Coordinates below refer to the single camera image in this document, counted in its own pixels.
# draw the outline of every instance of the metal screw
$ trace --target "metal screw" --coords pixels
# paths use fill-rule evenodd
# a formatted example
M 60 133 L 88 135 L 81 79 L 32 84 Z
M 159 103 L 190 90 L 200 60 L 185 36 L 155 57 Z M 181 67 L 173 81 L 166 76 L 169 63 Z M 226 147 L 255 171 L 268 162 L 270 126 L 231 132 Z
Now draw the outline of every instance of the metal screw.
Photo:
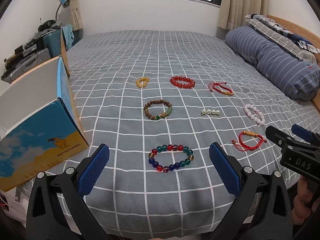
M 245 166 L 245 167 L 244 167 L 244 171 L 245 171 L 246 173 L 251 173 L 251 172 L 252 172 L 252 168 L 249 167 L 249 166 Z
M 75 170 L 74 168 L 69 167 L 66 169 L 66 174 L 72 174 L 74 172 L 74 170 Z
M 43 176 L 44 176 L 44 173 L 43 173 L 42 171 L 39 172 L 38 175 L 37 175 L 37 177 L 38 177 L 39 179 L 41 179 Z
M 280 178 L 281 177 L 281 173 L 279 171 L 275 171 L 275 176 Z

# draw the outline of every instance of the gray plaid bedsheet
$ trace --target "gray plaid bedsheet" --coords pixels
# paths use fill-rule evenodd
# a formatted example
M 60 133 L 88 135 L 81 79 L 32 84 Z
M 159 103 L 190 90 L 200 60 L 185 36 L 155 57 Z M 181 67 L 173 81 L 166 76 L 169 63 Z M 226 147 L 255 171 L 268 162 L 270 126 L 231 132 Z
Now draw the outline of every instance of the gray plaid bedsheet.
M 91 194 L 90 211 L 111 234 L 135 239 L 182 237 L 212 231 L 231 206 L 228 194 L 212 165 L 208 150 L 217 141 L 242 165 L 260 173 L 280 170 L 287 187 L 299 176 L 279 165 L 280 148 L 263 143 L 256 151 L 240 152 L 232 145 L 243 130 L 262 135 L 274 125 L 290 133 L 295 123 L 319 131 L 320 115 L 310 102 L 296 102 L 222 40 L 189 32 L 122 31 L 82 39 L 68 52 L 70 83 L 90 148 L 49 169 L 49 174 L 76 167 L 105 143 L 110 160 Z M 173 75 L 196 81 L 194 89 L 170 84 Z M 136 79 L 149 77 L 139 89 Z M 234 96 L 211 93 L 209 82 L 226 81 Z M 163 98 L 173 105 L 166 119 L 152 121 L 143 114 L 150 100 Z M 254 104 L 265 115 L 260 127 L 243 111 Z M 203 108 L 219 109 L 220 116 L 201 116 Z M 151 107 L 160 113 L 162 106 Z M 255 145 L 254 139 L 245 138 Z M 191 165 L 156 172 L 148 163 L 151 149 L 163 144 L 183 144 L 193 149 Z M 162 165 L 184 160 L 183 153 L 156 156 Z M 32 180 L 20 189 L 29 195 Z M 59 197 L 66 214 L 69 210 Z

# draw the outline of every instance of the blue gripper pad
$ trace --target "blue gripper pad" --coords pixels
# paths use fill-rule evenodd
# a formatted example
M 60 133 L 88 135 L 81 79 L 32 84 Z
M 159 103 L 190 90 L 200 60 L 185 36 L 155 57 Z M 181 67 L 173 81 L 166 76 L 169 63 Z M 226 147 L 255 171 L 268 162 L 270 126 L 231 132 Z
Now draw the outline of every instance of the blue gripper pad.
M 293 134 L 295 134 L 296 136 L 300 137 L 302 140 L 305 140 L 308 143 L 312 143 L 313 142 L 313 133 L 304 129 L 301 126 L 298 126 L 297 124 L 294 124 L 291 127 L 291 131 Z
M 92 160 L 78 179 L 78 195 L 81 198 L 85 195 L 89 195 L 92 191 L 93 186 L 96 184 L 103 168 L 109 160 L 109 155 L 109 147 L 105 144 L 101 144 L 92 154 Z
M 212 143 L 210 145 L 209 156 L 229 194 L 238 197 L 241 192 L 239 173 L 228 161 L 228 158 L 234 157 L 228 156 L 217 143 Z M 241 169 L 241 164 L 236 160 L 236 158 L 234 159 L 235 161 L 233 161 L 233 165 L 236 165 L 238 169 Z

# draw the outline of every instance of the printed camel graphic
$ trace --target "printed camel graphic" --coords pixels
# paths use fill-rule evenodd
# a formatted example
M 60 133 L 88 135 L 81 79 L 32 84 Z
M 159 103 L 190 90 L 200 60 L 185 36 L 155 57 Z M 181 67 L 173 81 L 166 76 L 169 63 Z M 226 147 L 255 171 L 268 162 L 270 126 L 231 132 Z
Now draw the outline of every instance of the printed camel graphic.
M 67 141 L 65 139 L 59 139 L 58 137 L 50 138 L 48 142 L 53 142 L 54 145 L 59 147 L 61 150 L 68 148 L 70 146 L 70 145 L 67 145 Z

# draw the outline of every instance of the white wall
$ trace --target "white wall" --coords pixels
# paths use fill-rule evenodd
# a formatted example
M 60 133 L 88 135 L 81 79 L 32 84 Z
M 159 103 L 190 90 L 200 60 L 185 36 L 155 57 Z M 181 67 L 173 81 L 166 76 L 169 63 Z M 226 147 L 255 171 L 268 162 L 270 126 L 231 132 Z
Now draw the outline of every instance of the white wall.
M 178 30 L 215 35 L 219 8 L 190 0 L 79 0 L 84 35 Z
M 4 71 L 4 59 L 25 44 L 38 31 L 42 22 L 54 19 L 59 0 L 12 0 L 0 19 L 0 75 Z M 60 10 L 64 23 L 68 23 L 68 9 Z
M 269 0 L 269 14 L 296 23 L 320 37 L 320 22 L 307 0 Z

